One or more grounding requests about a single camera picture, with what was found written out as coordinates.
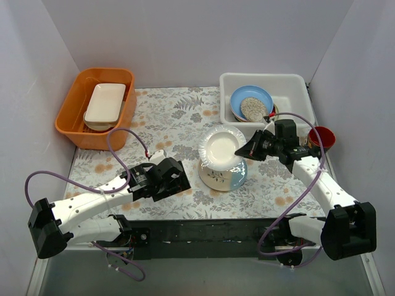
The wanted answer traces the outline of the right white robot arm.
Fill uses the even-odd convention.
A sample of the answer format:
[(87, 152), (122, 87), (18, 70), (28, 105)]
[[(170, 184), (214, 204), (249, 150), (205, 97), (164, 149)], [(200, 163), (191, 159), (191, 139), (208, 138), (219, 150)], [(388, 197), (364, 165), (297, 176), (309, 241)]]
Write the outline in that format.
[(340, 260), (376, 250), (376, 210), (369, 202), (359, 202), (348, 194), (324, 168), (323, 150), (302, 146), (293, 120), (278, 120), (275, 131), (257, 130), (235, 155), (255, 161), (277, 157), (290, 173), (306, 185), (298, 198), (311, 193), (325, 212), (321, 221), (306, 215), (290, 215), (285, 210), (263, 233), (261, 245), (278, 226), (280, 240), (293, 245), (302, 239), (321, 246), (332, 260)]

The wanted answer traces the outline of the light blue plate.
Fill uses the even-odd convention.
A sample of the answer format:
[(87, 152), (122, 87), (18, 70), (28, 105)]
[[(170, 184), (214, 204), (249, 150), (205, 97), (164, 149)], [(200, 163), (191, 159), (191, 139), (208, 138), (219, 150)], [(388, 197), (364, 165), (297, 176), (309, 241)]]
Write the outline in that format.
[(244, 117), (241, 113), (241, 102), (247, 97), (255, 97), (264, 103), (268, 110), (268, 115), (273, 112), (274, 103), (271, 95), (266, 90), (258, 86), (247, 85), (236, 89), (230, 96), (230, 107), (232, 113), (238, 114), (240, 117)]

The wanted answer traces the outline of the cream and green plate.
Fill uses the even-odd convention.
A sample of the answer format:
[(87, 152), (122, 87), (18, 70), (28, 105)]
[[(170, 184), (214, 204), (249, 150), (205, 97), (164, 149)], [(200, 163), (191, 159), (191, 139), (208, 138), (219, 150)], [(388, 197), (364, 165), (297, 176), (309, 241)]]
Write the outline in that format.
[(277, 113), (279, 112), (279, 109), (278, 109), (278, 107), (277, 107), (277, 105), (273, 105), (273, 113), (275, 114), (275, 116), (273, 117), (273, 119), (274, 120), (277, 120), (277, 118), (278, 118), (278, 115), (277, 115)]

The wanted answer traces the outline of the white fluted plate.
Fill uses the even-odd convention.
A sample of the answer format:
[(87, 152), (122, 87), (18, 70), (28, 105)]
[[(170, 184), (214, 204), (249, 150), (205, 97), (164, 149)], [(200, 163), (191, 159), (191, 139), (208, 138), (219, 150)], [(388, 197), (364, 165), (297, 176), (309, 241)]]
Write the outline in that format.
[(244, 134), (231, 125), (216, 125), (209, 128), (198, 145), (199, 158), (205, 167), (215, 171), (230, 170), (242, 157), (235, 152), (246, 144)]

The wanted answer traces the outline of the pink plate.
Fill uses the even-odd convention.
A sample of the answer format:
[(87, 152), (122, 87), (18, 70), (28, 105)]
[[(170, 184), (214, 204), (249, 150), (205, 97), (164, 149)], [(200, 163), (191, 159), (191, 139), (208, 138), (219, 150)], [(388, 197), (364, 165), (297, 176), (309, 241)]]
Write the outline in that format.
[(244, 117), (240, 117), (238, 114), (233, 114), (235, 120), (239, 121), (239, 122), (247, 122), (247, 120)]

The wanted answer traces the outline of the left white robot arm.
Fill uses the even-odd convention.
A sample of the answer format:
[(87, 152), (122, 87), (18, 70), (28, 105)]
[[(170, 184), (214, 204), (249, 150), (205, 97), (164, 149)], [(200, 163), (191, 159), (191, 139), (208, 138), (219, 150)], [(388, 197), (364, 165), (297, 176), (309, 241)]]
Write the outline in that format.
[(190, 187), (182, 162), (166, 157), (125, 170), (97, 189), (74, 198), (38, 200), (28, 220), (36, 254), (40, 259), (51, 258), (70, 244), (90, 241), (126, 246), (131, 241), (131, 227), (124, 218), (110, 216), (94, 222), (92, 217), (139, 199), (158, 202)]

